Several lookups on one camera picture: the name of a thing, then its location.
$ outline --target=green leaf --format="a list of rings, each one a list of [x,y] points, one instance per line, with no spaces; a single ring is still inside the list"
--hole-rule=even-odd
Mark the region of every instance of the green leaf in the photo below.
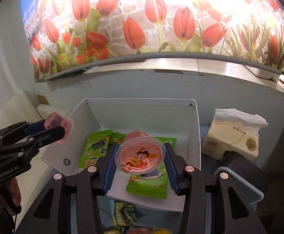
[[[169,44],[169,49],[171,50],[171,52],[174,52],[176,50],[174,44],[172,43]]]
[[[150,47],[143,47],[140,49],[141,54],[147,54],[147,53],[154,53],[154,50]]]
[[[100,15],[99,11],[94,8],[91,8],[87,18],[86,32],[97,32],[101,17],[102,16]]]
[[[60,55],[61,53],[65,53],[65,43],[63,40],[57,41],[57,53]]]
[[[203,30],[202,30],[201,26],[199,25],[199,35],[200,36],[202,35],[202,32],[203,32]]]
[[[158,52],[161,52],[161,51],[165,50],[167,46],[169,46],[169,43],[168,42],[163,42],[160,45],[160,48],[158,49]]]
[[[277,65],[277,69],[282,69],[283,66],[284,66],[284,54],[280,58],[280,61],[279,61],[278,65]]]
[[[213,52],[213,46],[209,47],[208,50],[207,50],[208,54],[211,54],[212,52]]]
[[[266,42],[269,39],[270,35],[270,29],[263,29],[262,31],[262,38],[260,40],[259,46],[258,46],[258,52],[257,52],[257,57],[260,57],[262,55],[262,50],[266,45]]]
[[[185,52],[201,52],[201,48],[203,47],[202,39],[197,34],[191,38],[190,42],[185,48]]]

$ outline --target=pink jelly cup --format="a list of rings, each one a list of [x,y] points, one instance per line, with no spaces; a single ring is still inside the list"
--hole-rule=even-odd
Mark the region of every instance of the pink jelly cup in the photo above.
[[[48,118],[46,118],[43,125],[45,129],[50,129],[57,126],[61,126],[62,128],[64,128],[65,134],[63,139],[57,141],[57,143],[61,143],[65,138],[68,137],[71,130],[73,130],[74,121],[72,119],[66,119],[62,117],[60,114],[53,112],[52,114],[49,115]]]
[[[119,147],[115,164],[125,173],[144,174],[156,169],[165,154],[165,145],[160,140],[150,136],[134,137]]]

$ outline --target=flower wallpaper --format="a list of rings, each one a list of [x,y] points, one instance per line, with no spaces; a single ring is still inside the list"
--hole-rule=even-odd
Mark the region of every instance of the flower wallpaper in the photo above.
[[[277,0],[21,0],[21,15],[36,81],[97,60],[175,51],[284,72]]]

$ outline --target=jelly cup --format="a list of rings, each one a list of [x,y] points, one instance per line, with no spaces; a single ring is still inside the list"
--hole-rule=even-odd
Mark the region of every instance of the jelly cup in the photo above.
[[[128,174],[144,174],[156,169],[164,160],[165,145],[150,136],[134,137],[119,147],[116,166]]]

